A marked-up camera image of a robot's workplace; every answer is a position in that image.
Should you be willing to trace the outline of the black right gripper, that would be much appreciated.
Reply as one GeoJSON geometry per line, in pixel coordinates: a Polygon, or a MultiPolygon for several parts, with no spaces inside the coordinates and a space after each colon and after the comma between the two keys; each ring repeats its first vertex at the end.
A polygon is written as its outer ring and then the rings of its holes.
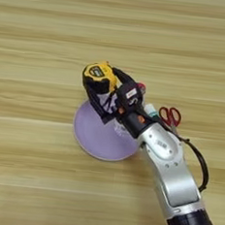
{"type": "MultiPolygon", "coordinates": [[[[135,83],[129,74],[118,68],[112,67],[112,72],[122,84],[135,83]]],[[[136,97],[128,100],[126,97],[117,96],[114,104],[115,90],[110,92],[106,87],[88,86],[86,92],[92,108],[104,124],[115,118],[118,123],[124,125],[134,139],[137,139],[143,131],[155,123],[155,120],[144,111],[143,99],[136,97]]]]}

